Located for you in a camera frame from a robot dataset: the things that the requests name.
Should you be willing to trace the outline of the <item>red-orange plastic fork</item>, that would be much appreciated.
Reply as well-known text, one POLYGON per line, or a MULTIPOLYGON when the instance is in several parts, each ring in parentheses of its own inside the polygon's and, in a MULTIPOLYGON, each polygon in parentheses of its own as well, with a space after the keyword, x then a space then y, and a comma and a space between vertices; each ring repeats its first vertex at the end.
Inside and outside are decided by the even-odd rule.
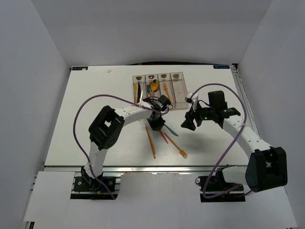
POLYGON ((159 130, 159 132, 160 132, 161 136, 163 137, 163 139, 165 140, 165 142, 168 144, 168 141, 167 141, 164 133, 162 132, 162 130, 159 130))

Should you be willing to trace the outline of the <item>teal plastic knife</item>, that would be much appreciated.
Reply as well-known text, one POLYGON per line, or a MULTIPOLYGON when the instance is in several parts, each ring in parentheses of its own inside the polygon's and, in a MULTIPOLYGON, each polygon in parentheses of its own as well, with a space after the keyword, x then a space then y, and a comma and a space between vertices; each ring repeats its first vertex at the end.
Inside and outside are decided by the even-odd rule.
POLYGON ((179 136, 175 131, 173 131, 168 125, 164 124, 164 126, 174 135, 179 136))

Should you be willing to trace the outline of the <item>orange plastic chopstick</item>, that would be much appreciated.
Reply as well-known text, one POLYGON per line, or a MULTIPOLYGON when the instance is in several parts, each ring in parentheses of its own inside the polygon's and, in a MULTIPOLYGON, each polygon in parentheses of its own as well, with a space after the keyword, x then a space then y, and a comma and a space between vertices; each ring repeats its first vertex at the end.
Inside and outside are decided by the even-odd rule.
POLYGON ((149 139, 149 143, 150 143, 150 147, 151 147, 151 151, 152 151, 153 158, 156 159, 156 156, 155 156, 155 154, 156 154, 155 148, 154 148, 153 141, 152 141, 152 138, 151 138, 151 135, 150 135, 150 132, 149 132, 149 129, 148 129, 147 124, 145 124, 145 130, 146 130, 146 133, 147 133, 147 136, 148 136, 148 139, 149 139))

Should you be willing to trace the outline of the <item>orange plastic spoon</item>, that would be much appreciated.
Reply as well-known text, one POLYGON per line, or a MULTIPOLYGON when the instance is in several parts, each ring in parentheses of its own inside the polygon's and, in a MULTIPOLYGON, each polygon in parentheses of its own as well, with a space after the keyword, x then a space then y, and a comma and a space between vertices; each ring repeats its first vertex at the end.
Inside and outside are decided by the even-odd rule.
POLYGON ((156 84, 156 83, 152 83, 151 85, 150 85, 150 89, 151 89, 151 96, 153 96, 153 94, 154 94, 154 92, 158 89, 158 84, 156 84))

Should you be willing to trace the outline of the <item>yellow-orange fork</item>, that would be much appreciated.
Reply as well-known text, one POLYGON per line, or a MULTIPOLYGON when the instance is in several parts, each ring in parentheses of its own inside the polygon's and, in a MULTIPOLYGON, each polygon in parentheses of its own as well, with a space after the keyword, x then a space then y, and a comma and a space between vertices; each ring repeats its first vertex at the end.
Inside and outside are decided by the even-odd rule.
POLYGON ((166 83, 163 83, 163 89, 166 91, 167 97, 169 98, 170 102, 172 103, 172 99, 171 99, 171 96, 169 94, 168 87, 167 87, 166 83))
POLYGON ((184 152, 166 133, 164 133, 164 135, 179 150, 180 155, 186 159, 188 157, 188 154, 186 152, 184 152))

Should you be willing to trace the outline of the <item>black plastic knife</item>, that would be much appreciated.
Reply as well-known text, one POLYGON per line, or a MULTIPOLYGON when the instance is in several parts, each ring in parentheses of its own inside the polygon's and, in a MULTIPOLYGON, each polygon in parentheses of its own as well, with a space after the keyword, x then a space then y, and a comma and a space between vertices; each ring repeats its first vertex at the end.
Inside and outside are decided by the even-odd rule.
POLYGON ((141 99, 141 85, 140 83, 137 84, 137 103, 140 102, 141 99))

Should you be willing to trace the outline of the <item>orange plastic knife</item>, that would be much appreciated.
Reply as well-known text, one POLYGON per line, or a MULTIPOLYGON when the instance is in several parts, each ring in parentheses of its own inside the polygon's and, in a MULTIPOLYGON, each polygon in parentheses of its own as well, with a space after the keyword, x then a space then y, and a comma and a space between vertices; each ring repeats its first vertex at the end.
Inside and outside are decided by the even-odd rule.
POLYGON ((137 103, 137 84, 133 84, 134 102, 137 103))

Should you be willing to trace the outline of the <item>teal plastic spoon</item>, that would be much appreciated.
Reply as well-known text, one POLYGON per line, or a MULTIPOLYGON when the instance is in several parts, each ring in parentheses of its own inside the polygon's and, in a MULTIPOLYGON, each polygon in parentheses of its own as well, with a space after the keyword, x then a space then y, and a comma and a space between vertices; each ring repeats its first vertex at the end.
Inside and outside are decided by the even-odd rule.
POLYGON ((152 90, 151 90, 151 85, 150 84, 147 85, 147 93, 148 93, 149 96, 152 95, 152 90))

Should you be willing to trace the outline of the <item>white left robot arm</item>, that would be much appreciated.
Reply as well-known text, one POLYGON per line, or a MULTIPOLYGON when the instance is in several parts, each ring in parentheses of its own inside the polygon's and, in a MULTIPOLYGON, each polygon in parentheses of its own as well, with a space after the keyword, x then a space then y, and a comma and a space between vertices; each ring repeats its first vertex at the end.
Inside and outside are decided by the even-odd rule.
POLYGON ((117 142, 124 126, 147 120, 153 131, 159 131, 165 124, 162 112, 170 106, 170 99, 162 95, 158 99, 145 98, 128 107, 117 109, 108 105, 103 107, 89 127, 91 142, 89 161, 81 169, 85 186, 89 190, 100 187, 107 151, 117 142))

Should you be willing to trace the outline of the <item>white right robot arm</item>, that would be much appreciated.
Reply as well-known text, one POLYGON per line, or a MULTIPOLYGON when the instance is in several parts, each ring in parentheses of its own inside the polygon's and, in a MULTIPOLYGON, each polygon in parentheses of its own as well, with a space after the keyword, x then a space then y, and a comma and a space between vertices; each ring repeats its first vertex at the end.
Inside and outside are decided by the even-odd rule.
POLYGON ((185 114, 182 128, 194 131, 203 121, 214 121, 230 134, 248 157, 247 166, 224 166, 217 169, 213 183, 220 190, 231 185, 247 185, 257 193, 288 182, 286 152, 264 141, 250 127, 243 123, 240 112, 229 108, 223 91, 208 93, 209 107, 201 107, 198 95, 189 92, 186 101, 192 105, 185 114))

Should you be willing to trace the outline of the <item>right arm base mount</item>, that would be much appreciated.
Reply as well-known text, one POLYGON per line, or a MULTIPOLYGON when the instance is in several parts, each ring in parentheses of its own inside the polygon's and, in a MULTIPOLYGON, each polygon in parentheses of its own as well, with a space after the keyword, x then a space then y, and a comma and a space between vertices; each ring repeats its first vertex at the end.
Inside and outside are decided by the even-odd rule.
MULTIPOLYGON (((195 184, 200 187, 200 200, 202 203, 222 203, 222 202, 245 202, 244 187, 239 186, 237 189, 217 196, 215 198, 205 198, 203 196, 203 188, 208 176, 199 176, 195 179, 195 184)), ((235 183, 227 183, 224 180, 221 169, 217 169, 216 173, 211 176, 205 195, 212 196, 220 192, 235 187, 235 183)))

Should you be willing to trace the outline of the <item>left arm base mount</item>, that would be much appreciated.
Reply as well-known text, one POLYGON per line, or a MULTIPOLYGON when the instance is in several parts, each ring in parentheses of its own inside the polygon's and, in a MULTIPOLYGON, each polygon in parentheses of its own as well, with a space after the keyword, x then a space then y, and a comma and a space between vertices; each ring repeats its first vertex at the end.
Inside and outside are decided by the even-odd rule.
POLYGON ((74 176, 70 199, 115 200, 120 188, 119 178, 102 174, 98 179, 104 185, 87 175, 84 167, 81 167, 80 174, 74 176))

